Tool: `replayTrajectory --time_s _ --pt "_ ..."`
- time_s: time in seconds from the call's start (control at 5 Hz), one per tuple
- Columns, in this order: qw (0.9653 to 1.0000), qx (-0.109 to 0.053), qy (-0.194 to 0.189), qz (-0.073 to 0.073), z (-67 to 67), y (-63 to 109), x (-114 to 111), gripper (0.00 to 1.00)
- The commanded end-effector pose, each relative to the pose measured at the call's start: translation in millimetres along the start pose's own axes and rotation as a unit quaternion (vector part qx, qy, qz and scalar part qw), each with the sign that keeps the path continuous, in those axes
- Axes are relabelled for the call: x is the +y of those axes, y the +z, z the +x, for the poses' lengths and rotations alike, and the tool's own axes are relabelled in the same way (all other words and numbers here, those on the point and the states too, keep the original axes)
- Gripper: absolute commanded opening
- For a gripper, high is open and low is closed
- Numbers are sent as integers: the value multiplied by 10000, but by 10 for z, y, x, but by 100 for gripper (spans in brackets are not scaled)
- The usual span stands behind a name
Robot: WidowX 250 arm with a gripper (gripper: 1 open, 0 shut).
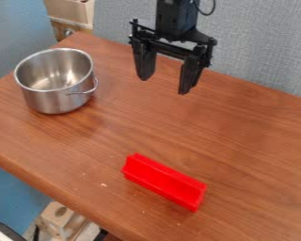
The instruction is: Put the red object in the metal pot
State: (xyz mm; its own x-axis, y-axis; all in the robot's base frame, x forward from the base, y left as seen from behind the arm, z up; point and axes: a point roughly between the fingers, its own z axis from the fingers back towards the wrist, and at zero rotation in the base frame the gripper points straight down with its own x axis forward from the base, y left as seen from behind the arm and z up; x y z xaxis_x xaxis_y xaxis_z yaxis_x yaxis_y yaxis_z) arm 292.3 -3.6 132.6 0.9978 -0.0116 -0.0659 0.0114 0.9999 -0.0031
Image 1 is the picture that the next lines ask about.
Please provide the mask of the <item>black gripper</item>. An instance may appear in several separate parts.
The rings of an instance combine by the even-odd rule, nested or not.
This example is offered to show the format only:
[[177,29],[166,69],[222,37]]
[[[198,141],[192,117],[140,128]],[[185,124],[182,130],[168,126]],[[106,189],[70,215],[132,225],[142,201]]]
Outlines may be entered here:
[[184,60],[178,93],[185,95],[197,85],[204,67],[210,65],[217,40],[197,29],[198,15],[209,16],[216,9],[204,12],[201,0],[157,0],[156,20],[130,20],[129,43],[133,48],[137,76],[146,81],[156,70],[157,54]]

